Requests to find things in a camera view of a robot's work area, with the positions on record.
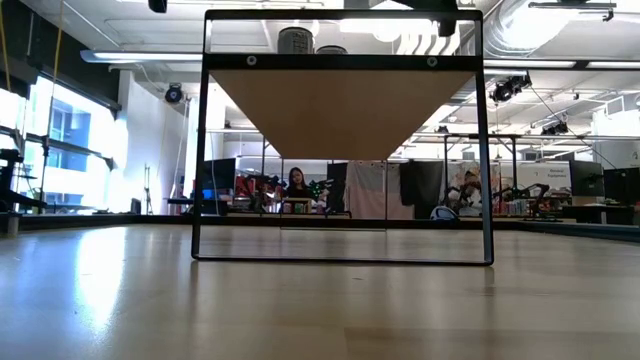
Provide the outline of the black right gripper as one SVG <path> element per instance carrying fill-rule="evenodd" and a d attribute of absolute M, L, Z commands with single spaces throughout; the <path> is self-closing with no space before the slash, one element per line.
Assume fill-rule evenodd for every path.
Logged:
<path fill-rule="evenodd" d="M 430 12 L 430 20 L 436 24 L 439 36 L 451 36 L 455 32 L 456 18 L 452 17 L 458 11 L 456 0 L 394 0 L 408 6 L 411 10 Z"/>

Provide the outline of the black stage light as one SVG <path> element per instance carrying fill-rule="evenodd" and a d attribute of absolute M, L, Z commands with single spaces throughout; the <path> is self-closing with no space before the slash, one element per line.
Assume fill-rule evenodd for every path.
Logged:
<path fill-rule="evenodd" d="M 507 102 L 531 85 L 532 81 L 529 74 L 511 76 L 505 81 L 498 82 L 490 93 L 489 98 L 494 103 Z"/>

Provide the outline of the black metal rack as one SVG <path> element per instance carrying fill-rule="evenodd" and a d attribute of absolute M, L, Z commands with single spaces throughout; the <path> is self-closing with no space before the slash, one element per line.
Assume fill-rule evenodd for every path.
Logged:
<path fill-rule="evenodd" d="M 487 155 L 489 173 L 489 200 L 491 193 L 499 192 L 504 188 L 511 188 L 513 185 L 513 162 L 516 162 L 516 184 L 518 187 L 518 140 L 520 135 L 514 134 L 489 134 L 487 136 Z M 453 133 L 444 135 L 444 160 L 443 160 L 443 191 L 441 201 L 444 198 L 446 181 L 452 186 L 462 183 L 464 173 L 467 170 L 479 175 L 481 179 L 481 137 L 474 133 Z M 494 205 L 489 207 L 493 215 L 496 216 L 516 216 L 519 210 L 509 210 L 510 204 L 499 206 L 498 200 L 494 200 Z"/>

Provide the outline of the black hanging cloth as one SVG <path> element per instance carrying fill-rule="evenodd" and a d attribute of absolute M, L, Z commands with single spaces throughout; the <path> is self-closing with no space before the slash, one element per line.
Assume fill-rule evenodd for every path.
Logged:
<path fill-rule="evenodd" d="M 440 202 L 443 163 L 410 160 L 401 163 L 399 171 L 402 204 L 413 207 L 415 219 L 428 220 Z"/>

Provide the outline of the black computer monitor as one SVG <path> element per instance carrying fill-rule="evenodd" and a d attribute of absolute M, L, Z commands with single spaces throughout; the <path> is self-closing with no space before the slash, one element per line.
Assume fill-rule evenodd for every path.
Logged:
<path fill-rule="evenodd" d="M 202 192 L 205 199 L 219 199 L 232 194 L 236 180 L 235 158 L 205 161 L 204 172 Z"/>
<path fill-rule="evenodd" d="M 571 160 L 569 162 L 573 196 L 603 197 L 604 174 L 600 163 Z"/>
<path fill-rule="evenodd" d="M 618 168 L 604 171 L 604 192 L 607 199 L 625 206 L 640 202 L 640 168 Z"/>

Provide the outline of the person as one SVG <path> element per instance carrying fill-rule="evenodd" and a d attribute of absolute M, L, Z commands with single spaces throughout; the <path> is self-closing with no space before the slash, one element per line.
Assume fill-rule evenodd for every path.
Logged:
<path fill-rule="evenodd" d="M 477 174 L 467 170 L 462 183 L 449 188 L 447 206 L 462 217 L 482 215 L 481 181 Z"/>
<path fill-rule="evenodd" d="M 306 185 L 304 174 L 298 167 L 293 167 L 289 172 L 289 186 L 286 189 L 287 198 L 306 198 L 313 197 L 311 191 Z"/>

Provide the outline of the white hanging cloth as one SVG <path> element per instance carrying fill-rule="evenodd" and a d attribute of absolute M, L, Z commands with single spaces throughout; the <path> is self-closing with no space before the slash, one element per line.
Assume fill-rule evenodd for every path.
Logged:
<path fill-rule="evenodd" d="M 413 207 L 401 201 L 398 164 L 349 162 L 343 199 L 354 219 L 413 218 Z"/>

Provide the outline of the black panel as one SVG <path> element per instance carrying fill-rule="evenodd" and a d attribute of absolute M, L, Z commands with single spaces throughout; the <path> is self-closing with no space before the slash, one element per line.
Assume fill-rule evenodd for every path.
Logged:
<path fill-rule="evenodd" d="M 344 193 L 348 164 L 330 163 L 327 165 L 327 180 L 330 182 L 327 205 L 331 212 L 344 212 Z"/>

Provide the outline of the white and blue object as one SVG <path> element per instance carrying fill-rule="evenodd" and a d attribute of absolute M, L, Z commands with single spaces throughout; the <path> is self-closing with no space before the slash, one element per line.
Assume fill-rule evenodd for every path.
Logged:
<path fill-rule="evenodd" d="M 436 206 L 433 208 L 430 219 L 432 221 L 458 221 L 458 214 L 447 206 Z"/>

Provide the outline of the wooden shelf with black frame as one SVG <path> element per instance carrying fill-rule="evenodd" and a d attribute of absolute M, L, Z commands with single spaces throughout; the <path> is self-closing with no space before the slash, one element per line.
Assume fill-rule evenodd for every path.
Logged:
<path fill-rule="evenodd" d="M 471 22 L 475 30 L 473 55 L 286 55 L 211 50 L 215 22 L 316 20 L 321 24 L 392 26 L 399 33 L 421 33 L 430 12 L 411 10 L 207 10 L 204 15 L 199 122 L 196 152 L 195 203 L 191 257 L 199 261 L 256 261 L 355 264 L 416 264 L 491 266 L 495 261 L 486 140 L 486 100 L 476 103 L 481 137 L 483 197 L 482 261 L 260 258 L 205 255 L 200 251 L 202 181 L 208 86 L 211 76 L 283 158 L 385 161 L 428 117 L 468 81 L 484 95 L 483 14 L 460 10 L 452 17 Z"/>

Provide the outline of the black aluminium table frame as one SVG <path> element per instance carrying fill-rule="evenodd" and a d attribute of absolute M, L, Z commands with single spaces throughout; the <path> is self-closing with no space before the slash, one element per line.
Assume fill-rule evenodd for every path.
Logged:
<path fill-rule="evenodd" d="M 89 228 L 119 225 L 191 225 L 191 216 L 160 215 L 28 215 L 20 220 L 22 231 L 52 230 L 63 228 Z M 203 226 L 242 227 L 295 227 L 321 229 L 383 229 L 383 230 L 481 230 L 480 219 L 459 221 L 431 220 L 361 220 L 326 217 L 284 217 L 276 215 L 241 217 L 203 217 Z M 564 222 L 543 222 L 495 218 L 493 228 L 499 231 L 526 231 L 562 236 L 585 237 L 640 244 L 640 226 L 603 225 Z"/>

